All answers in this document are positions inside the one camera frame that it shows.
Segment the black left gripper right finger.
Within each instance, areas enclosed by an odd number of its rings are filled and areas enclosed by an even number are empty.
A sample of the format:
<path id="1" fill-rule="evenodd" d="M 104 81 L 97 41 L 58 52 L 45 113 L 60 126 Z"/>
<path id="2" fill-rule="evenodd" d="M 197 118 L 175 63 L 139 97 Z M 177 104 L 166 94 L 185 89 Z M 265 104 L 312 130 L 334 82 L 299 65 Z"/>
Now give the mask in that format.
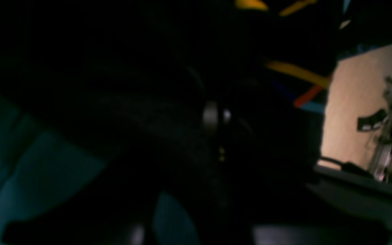
<path id="1" fill-rule="evenodd" d="M 267 157 L 254 133 L 229 110 L 218 113 L 219 162 L 231 189 L 229 245 L 386 245 L 377 220 L 334 207 L 307 187 L 296 168 L 281 168 Z"/>

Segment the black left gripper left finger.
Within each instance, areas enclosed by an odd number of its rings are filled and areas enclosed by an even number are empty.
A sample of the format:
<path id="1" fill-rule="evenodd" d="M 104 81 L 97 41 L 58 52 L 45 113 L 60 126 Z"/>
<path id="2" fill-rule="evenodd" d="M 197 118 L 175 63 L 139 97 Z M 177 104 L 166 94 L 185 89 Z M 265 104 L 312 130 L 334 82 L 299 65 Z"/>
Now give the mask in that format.
<path id="1" fill-rule="evenodd" d="M 145 103 L 115 113 L 104 146 L 106 168 L 62 204 L 37 217 L 8 223 L 7 245 L 128 245 L 145 228 L 145 245 L 160 192 L 184 207 L 202 245 L 219 243 L 219 169 L 202 127 L 202 112 Z"/>

